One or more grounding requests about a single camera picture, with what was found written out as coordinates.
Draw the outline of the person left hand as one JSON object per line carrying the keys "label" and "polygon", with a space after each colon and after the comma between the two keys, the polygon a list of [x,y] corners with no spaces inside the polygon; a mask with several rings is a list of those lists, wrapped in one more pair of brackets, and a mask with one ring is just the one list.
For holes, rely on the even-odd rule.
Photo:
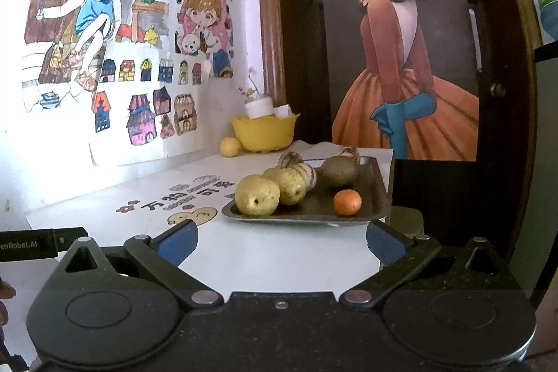
{"label": "person left hand", "polygon": [[8,324],[9,315],[5,301],[13,299],[17,295],[16,290],[6,281],[0,281],[0,332],[1,339],[4,339],[4,327]]}

